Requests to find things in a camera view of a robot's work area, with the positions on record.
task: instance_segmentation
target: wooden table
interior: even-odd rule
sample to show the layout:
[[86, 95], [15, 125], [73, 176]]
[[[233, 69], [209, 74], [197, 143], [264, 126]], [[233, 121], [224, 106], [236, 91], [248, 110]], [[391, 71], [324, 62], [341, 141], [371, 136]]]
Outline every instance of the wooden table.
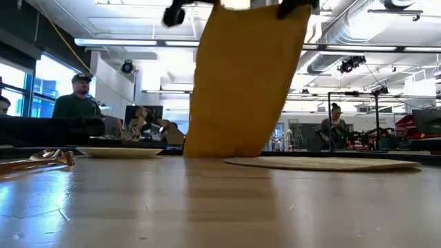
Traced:
[[80, 158], [0, 181], [0, 247], [441, 247], [441, 170]]

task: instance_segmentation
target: fluorescent light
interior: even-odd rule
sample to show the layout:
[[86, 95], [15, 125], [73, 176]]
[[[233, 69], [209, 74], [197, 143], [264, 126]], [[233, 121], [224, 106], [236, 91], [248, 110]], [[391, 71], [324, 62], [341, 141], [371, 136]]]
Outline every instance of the fluorescent light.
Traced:
[[349, 50], [349, 51], [394, 51], [397, 47], [379, 45], [327, 45], [326, 50]]
[[407, 47], [407, 52], [441, 52], [441, 47]]
[[322, 51], [322, 55], [342, 55], [342, 56], [364, 56], [362, 52], [339, 52], [339, 51]]
[[165, 111], [173, 111], [173, 112], [188, 112], [189, 109], [176, 109], [176, 108], [167, 108]]
[[174, 91], [192, 91], [193, 84], [189, 83], [169, 83], [161, 86], [162, 90], [174, 90]]
[[410, 15], [410, 16], [424, 13], [422, 10], [367, 10], [367, 12], [374, 14], [399, 14], [399, 15]]
[[100, 110], [113, 110], [113, 107], [111, 106], [99, 106]]
[[101, 46], [101, 45], [121, 45], [121, 46], [141, 46], [156, 45], [156, 41], [149, 40], [118, 40], [118, 39], [75, 39], [75, 44], [79, 46]]
[[143, 93], [154, 93], [154, 94], [187, 94], [189, 92], [181, 90], [146, 90]]
[[332, 10], [320, 10], [321, 16], [326, 16], [332, 14]]
[[312, 44], [303, 44], [304, 50], [317, 50], [318, 45], [312, 45]]
[[166, 45], [170, 46], [188, 46], [188, 47], [197, 47], [199, 45], [199, 41], [166, 41]]

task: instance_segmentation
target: ductwork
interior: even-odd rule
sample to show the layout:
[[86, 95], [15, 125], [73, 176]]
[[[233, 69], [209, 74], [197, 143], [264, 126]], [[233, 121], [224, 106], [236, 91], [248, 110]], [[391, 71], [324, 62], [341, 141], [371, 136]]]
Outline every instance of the ductwork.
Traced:
[[[334, 26], [322, 35], [324, 44], [363, 44], [380, 34], [393, 21], [388, 14], [375, 15], [368, 9], [404, 10], [416, 0], [356, 0]], [[309, 74], [321, 74], [341, 60], [342, 55], [306, 52], [300, 59], [298, 69]]]

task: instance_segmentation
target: flatbread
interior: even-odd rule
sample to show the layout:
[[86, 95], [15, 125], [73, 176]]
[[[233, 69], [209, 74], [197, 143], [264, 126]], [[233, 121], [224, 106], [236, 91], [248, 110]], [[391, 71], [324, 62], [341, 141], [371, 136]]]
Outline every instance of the flatbread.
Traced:
[[298, 64], [311, 6], [213, 7], [196, 58], [186, 157], [258, 156]]
[[307, 158], [307, 157], [256, 157], [227, 158], [226, 163], [274, 169], [305, 169], [322, 171], [365, 171], [381, 169], [406, 169], [419, 163], [372, 158]]

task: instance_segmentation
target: black clamp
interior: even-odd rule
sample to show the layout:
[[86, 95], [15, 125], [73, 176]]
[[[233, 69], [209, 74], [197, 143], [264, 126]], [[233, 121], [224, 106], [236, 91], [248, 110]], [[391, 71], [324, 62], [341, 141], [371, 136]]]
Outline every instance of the black clamp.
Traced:
[[[164, 11], [163, 23], [169, 28], [182, 24], [185, 18], [183, 6], [196, 1], [197, 0], [173, 0], [171, 6]], [[219, 0], [199, 0], [199, 2], [217, 4]], [[317, 8], [318, 3], [319, 0], [283, 0], [280, 4], [277, 18], [284, 19], [293, 9], [305, 4], [310, 4], [313, 8]]]

